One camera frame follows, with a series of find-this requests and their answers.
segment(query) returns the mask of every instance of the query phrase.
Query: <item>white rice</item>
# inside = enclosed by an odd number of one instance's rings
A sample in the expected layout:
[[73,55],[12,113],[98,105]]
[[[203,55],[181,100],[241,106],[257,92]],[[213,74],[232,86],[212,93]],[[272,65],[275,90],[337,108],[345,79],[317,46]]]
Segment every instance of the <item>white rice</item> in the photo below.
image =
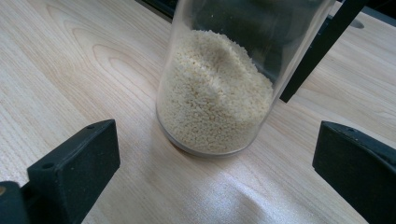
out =
[[226,35],[190,31],[163,72],[157,110],[184,147],[227,154],[253,141],[272,94],[245,49]]

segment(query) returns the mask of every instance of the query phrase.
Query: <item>wood grain pattern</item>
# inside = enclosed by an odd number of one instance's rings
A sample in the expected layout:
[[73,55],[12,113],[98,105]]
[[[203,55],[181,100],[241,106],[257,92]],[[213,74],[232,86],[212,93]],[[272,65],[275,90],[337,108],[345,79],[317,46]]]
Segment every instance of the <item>wood grain pattern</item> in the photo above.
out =
[[396,147],[396,29],[365,14],[242,153],[175,149],[155,98],[171,25],[135,1],[0,1],[0,180],[117,122],[121,168],[84,223],[365,223],[312,168],[322,120]]

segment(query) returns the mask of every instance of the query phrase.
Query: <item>wooden table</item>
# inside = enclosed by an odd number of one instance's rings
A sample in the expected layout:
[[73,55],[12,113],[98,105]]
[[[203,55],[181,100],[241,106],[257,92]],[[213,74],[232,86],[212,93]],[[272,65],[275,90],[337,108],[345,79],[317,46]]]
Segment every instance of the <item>wooden table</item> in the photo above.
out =
[[131,0],[0,1],[0,180],[96,121],[121,167],[84,223],[364,223],[311,163],[322,120],[396,147],[396,29],[365,14],[251,145],[227,159],[175,149],[155,116],[171,25]]

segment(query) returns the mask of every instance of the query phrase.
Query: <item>transparent container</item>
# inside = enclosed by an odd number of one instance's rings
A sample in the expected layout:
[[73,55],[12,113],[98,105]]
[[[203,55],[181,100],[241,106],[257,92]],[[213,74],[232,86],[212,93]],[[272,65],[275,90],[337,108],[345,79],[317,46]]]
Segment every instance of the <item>transparent container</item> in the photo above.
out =
[[177,147],[232,155],[256,138],[335,0],[179,0],[157,95]]

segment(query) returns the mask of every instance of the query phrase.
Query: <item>grain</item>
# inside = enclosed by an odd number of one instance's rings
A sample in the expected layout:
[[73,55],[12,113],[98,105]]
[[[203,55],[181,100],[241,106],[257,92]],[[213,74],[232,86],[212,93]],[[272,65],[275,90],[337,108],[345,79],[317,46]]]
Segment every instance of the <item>grain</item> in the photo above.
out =
[[190,31],[163,71],[158,117],[184,147],[228,154],[254,140],[272,95],[245,49],[226,35]]

